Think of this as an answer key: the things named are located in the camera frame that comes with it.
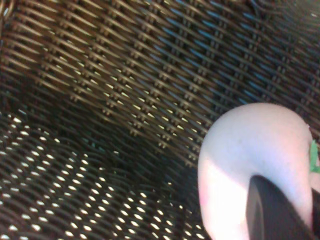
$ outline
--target light spot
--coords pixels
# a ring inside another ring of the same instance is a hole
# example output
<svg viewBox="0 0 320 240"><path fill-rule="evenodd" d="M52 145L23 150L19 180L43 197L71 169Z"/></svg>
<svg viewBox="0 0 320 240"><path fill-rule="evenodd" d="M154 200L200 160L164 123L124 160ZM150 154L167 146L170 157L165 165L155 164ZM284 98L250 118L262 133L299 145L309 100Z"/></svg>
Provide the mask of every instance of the light spot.
<svg viewBox="0 0 320 240"><path fill-rule="evenodd" d="M142 209L141 207L139 207L139 206L138 206L136 209L138 209L138 211L139 211L139 212L142 212L142 213L145 213L145 212L146 212L145 210L143 210L143 209Z"/></svg>
<svg viewBox="0 0 320 240"><path fill-rule="evenodd" d="M26 156L25 158L30 162L34 162L35 161L32 157L29 157L29 156Z"/></svg>
<svg viewBox="0 0 320 240"><path fill-rule="evenodd" d="M42 222L46 222L46 223L48 222L48 219L46 219L46 218L43 217L43 216L40 216L40 217L39 217L39 220L42 221Z"/></svg>
<svg viewBox="0 0 320 240"><path fill-rule="evenodd" d="M46 171L46 169L43 166L36 166L36 168L41 170L41 171Z"/></svg>
<svg viewBox="0 0 320 240"><path fill-rule="evenodd" d="M94 193L94 194L99 194L99 192L97 191L97 190L95 190L95 189L91 189L91 191Z"/></svg>
<svg viewBox="0 0 320 240"><path fill-rule="evenodd" d="M59 179L62 182L66 181L62 176L56 176L56 178Z"/></svg>
<svg viewBox="0 0 320 240"><path fill-rule="evenodd" d="M84 235L84 234L80 234L80 237L82 238L82 239L88 239L87 237L86 237L86 235Z"/></svg>
<svg viewBox="0 0 320 240"><path fill-rule="evenodd" d="M118 220L119 220L120 222L122 222L123 224L125 223L125 220L124 220L123 218L121 218L121 217L118 217Z"/></svg>
<svg viewBox="0 0 320 240"><path fill-rule="evenodd" d="M35 175L35 176L37 176L37 177L40 176L39 173L37 173L37 172L35 172L35 171L32 171L31 174L32 174L32 175Z"/></svg>
<svg viewBox="0 0 320 240"><path fill-rule="evenodd" d="M122 228L119 225L115 225L116 229L118 229L119 231L122 231Z"/></svg>
<svg viewBox="0 0 320 240"><path fill-rule="evenodd" d="M106 209L103 206L98 206L98 209L100 209L101 211L106 211Z"/></svg>
<svg viewBox="0 0 320 240"><path fill-rule="evenodd" d="M54 215L55 213L51 210L45 210L45 213L50 214L50 215Z"/></svg>
<svg viewBox="0 0 320 240"><path fill-rule="evenodd" d="M2 240L10 240L10 237L8 235L2 234L0 236L0 239L2 239Z"/></svg>
<svg viewBox="0 0 320 240"><path fill-rule="evenodd" d="M13 119L13 121L14 121L14 122L16 122L16 123L18 123L18 124L20 124L20 123L21 123L21 120L20 120L20 119L18 119L18 118L16 118L16 117Z"/></svg>
<svg viewBox="0 0 320 240"><path fill-rule="evenodd" d="M61 188L61 185L58 184L58 183L56 183L56 182L54 182L53 185L54 185L55 187L57 187L57 188Z"/></svg>
<svg viewBox="0 0 320 240"><path fill-rule="evenodd" d="M86 230L86 231L92 231L91 227L89 227L89 226L84 225L83 228L84 228L84 230Z"/></svg>
<svg viewBox="0 0 320 240"><path fill-rule="evenodd" d="M71 226L74 228L74 229L77 229L78 226L74 223L74 222L71 222Z"/></svg>
<svg viewBox="0 0 320 240"><path fill-rule="evenodd" d="M29 209L30 209L30 211L33 212L33 213L37 213L37 212L38 212L38 210L37 210L36 208L34 208L34 207L30 207Z"/></svg>
<svg viewBox="0 0 320 240"><path fill-rule="evenodd" d="M83 214L88 214L88 212L86 210L84 210L84 209L81 209L80 212L83 213Z"/></svg>
<svg viewBox="0 0 320 240"><path fill-rule="evenodd" d="M197 233L196 236L200 239L205 239L205 237L203 235L201 235L200 233Z"/></svg>
<svg viewBox="0 0 320 240"><path fill-rule="evenodd" d="M70 231L65 231L65 235L67 235L68 237L73 237L73 233Z"/></svg>
<svg viewBox="0 0 320 240"><path fill-rule="evenodd" d="M128 216L128 213L126 211L121 210L121 213L125 216Z"/></svg>
<svg viewBox="0 0 320 240"><path fill-rule="evenodd" d="M34 230L36 230L37 232L41 230L41 227L37 224L32 224L31 225L33 227Z"/></svg>
<svg viewBox="0 0 320 240"><path fill-rule="evenodd" d="M38 205L40 205L40 206L44 206L44 205L45 205L45 204L44 204L42 201L40 201L40 200L36 201L36 203L37 203Z"/></svg>
<svg viewBox="0 0 320 240"><path fill-rule="evenodd" d="M142 218L140 215L138 215L138 214L134 214L134 216L135 216L137 219L139 219L139 220L143 220L143 218Z"/></svg>
<svg viewBox="0 0 320 240"><path fill-rule="evenodd" d="M155 219L155 220L157 220L159 223L161 223L161 220L160 220L160 218L159 218L159 217L154 216L154 219Z"/></svg>
<svg viewBox="0 0 320 240"><path fill-rule="evenodd" d="M157 230L160 229L160 228L159 228L157 225L155 225L154 223L150 223L150 225L151 225L152 227L154 227L155 229L157 229Z"/></svg>
<svg viewBox="0 0 320 240"><path fill-rule="evenodd" d="M89 199L94 202L96 201L96 199L93 196L89 196Z"/></svg>
<svg viewBox="0 0 320 240"><path fill-rule="evenodd" d="M138 223L136 223L135 221L131 221L132 225L135 227L139 227Z"/></svg>
<svg viewBox="0 0 320 240"><path fill-rule="evenodd" d="M16 226L14 226L14 225L11 225L11 226L9 227L9 230L10 230L10 231L13 231L13 232L16 232L16 231L18 231L18 228L17 228Z"/></svg>
<svg viewBox="0 0 320 240"><path fill-rule="evenodd" d="M29 136L29 134L26 131L21 131L20 133L24 136Z"/></svg>
<svg viewBox="0 0 320 240"><path fill-rule="evenodd" d="M77 179L73 179L72 182L74 182L75 184L81 184L81 182L79 182Z"/></svg>

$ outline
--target woven wicker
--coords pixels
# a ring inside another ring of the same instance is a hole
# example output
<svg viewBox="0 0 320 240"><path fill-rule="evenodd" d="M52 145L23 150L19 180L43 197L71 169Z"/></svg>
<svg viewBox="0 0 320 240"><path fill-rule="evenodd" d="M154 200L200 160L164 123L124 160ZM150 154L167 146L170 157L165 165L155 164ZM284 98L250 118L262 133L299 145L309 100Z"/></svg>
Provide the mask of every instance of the woven wicker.
<svg viewBox="0 0 320 240"><path fill-rule="evenodd" d="M196 166L221 114L277 103L320 137L319 16L310 0L0 0L0 239L209 239Z"/></svg>

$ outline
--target green leaf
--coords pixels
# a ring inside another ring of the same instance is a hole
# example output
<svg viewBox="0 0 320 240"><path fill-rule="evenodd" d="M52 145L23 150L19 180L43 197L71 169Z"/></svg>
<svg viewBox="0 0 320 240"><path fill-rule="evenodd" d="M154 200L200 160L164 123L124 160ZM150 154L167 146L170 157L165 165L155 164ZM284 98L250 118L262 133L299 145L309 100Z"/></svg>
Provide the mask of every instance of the green leaf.
<svg viewBox="0 0 320 240"><path fill-rule="evenodd" d="M315 140L310 146L310 172L320 173L320 167L316 166L318 159L318 147Z"/></svg>

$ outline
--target egg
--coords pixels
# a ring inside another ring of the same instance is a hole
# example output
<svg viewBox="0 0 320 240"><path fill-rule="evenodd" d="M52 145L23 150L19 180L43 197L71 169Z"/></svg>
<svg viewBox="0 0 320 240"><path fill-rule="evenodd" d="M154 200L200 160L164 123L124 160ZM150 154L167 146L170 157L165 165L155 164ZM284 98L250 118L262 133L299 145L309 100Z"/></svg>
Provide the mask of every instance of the egg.
<svg viewBox="0 0 320 240"><path fill-rule="evenodd" d="M250 239L246 204L254 175L275 184L311 229L312 187L320 190L319 174L309 171L311 143L309 126L283 106L253 103L222 115L198 159L201 216L212 239Z"/></svg>

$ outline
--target wicker weave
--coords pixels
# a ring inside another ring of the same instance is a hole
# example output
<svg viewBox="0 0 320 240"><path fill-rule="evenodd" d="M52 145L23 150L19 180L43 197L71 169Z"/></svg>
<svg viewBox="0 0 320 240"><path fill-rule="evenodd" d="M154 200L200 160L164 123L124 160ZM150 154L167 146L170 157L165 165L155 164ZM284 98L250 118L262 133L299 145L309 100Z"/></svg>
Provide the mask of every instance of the wicker weave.
<svg viewBox="0 0 320 240"><path fill-rule="evenodd" d="M0 233L209 239L196 166L221 114L282 104L320 136L316 10L310 0L0 0Z"/></svg>

